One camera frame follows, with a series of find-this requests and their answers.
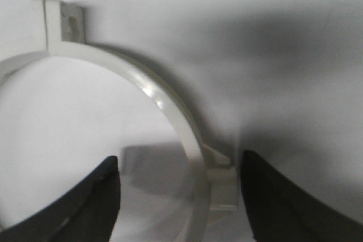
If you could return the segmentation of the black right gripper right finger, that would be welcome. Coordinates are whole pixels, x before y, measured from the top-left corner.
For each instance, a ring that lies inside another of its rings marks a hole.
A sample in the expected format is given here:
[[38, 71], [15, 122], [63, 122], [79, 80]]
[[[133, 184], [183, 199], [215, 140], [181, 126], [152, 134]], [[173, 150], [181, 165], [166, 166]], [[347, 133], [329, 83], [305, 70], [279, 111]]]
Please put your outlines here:
[[240, 166], [255, 241], [362, 241], [362, 224], [309, 195], [256, 152], [246, 150]]

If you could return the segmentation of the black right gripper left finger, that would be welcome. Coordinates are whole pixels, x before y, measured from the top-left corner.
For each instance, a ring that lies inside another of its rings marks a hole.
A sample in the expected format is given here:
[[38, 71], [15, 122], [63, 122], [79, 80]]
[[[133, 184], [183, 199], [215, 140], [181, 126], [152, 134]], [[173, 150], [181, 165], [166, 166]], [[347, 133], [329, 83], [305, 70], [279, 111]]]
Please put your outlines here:
[[26, 220], [1, 232], [1, 241], [109, 241], [120, 210], [116, 156]]

